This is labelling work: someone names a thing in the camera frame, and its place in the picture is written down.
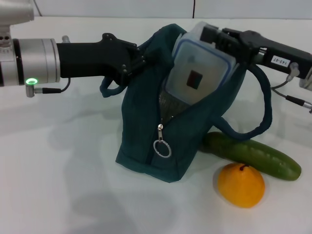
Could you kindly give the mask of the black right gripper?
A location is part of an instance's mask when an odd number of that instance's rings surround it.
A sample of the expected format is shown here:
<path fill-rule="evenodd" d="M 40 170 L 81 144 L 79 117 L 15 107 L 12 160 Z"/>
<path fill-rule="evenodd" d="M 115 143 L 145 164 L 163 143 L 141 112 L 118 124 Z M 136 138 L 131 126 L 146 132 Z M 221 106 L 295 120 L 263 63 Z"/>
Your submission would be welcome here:
<path fill-rule="evenodd" d="M 266 49 L 262 58 L 252 58 L 252 62 L 258 65 L 280 71 L 285 74 L 290 73 L 290 64 L 297 63 L 299 75 L 298 78 L 305 79 L 312 67 L 312 55 L 308 52 L 272 41 L 261 36 L 255 31 L 245 31 L 236 38 L 220 31 L 217 27 L 206 25 L 203 27 L 200 41 L 214 44 L 217 50 L 220 50 L 231 56 L 238 56 L 241 51 L 239 41 L 258 54 L 263 48 Z"/>

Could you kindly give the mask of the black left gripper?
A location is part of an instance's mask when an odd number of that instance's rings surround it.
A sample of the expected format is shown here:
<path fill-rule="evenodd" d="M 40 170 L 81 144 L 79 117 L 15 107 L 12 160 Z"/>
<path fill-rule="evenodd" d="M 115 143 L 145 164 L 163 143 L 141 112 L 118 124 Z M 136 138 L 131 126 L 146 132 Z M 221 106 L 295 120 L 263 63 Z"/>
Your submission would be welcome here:
<path fill-rule="evenodd" d="M 61 78 L 109 77 L 125 86 L 146 66 L 137 44 L 117 39 L 111 33 L 99 42 L 58 43 Z"/>

